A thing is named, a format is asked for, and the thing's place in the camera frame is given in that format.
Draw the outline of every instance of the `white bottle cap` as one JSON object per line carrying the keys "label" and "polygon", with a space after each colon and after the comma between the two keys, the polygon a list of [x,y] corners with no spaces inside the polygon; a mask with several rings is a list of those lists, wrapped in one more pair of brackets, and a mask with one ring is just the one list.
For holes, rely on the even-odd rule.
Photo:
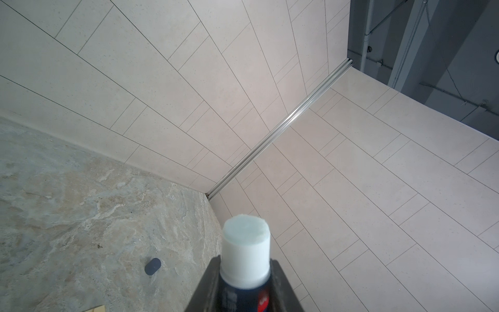
{"label": "white bottle cap", "polygon": [[222,230],[220,276],[232,287],[253,289],[270,276],[270,230],[259,217],[238,215]]}

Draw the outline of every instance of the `aluminum profile strip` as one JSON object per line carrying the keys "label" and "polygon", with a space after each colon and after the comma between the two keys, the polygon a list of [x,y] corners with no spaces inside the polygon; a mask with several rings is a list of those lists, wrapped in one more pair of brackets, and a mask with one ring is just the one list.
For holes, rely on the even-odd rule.
{"label": "aluminum profile strip", "polygon": [[206,195],[208,200],[216,196],[244,168],[246,168],[261,152],[277,139],[304,111],[306,111],[321,95],[328,90],[352,66],[352,60],[344,60],[312,93],[307,96],[295,110],[281,121],[265,136],[237,165],[235,165]]}

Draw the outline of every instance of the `tile wall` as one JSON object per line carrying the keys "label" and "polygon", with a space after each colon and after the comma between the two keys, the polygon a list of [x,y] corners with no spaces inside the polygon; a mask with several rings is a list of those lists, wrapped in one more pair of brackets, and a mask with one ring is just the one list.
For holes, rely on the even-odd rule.
{"label": "tile wall", "polygon": [[349,7],[1,0],[0,112],[207,192],[346,58]]}
{"label": "tile wall", "polygon": [[307,312],[499,312],[498,192],[499,142],[351,68],[211,205]]}

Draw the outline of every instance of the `black holder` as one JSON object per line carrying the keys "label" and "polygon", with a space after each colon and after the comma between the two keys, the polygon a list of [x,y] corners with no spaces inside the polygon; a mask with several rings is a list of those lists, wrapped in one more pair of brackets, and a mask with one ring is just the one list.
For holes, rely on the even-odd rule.
{"label": "black holder", "polygon": [[[212,258],[185,312],[219,312],[220,255]],[[268,312],[304,312],[277,260],[270,260]]]}

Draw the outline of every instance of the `bottle label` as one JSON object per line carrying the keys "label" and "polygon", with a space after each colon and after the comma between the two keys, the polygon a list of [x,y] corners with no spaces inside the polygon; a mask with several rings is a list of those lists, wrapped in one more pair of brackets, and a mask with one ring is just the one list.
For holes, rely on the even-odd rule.
{"label": "bottle label", "polygon": [[218,306],[222,312],[267,312],[269,281],[254,289],[238,289],[219,279]]}

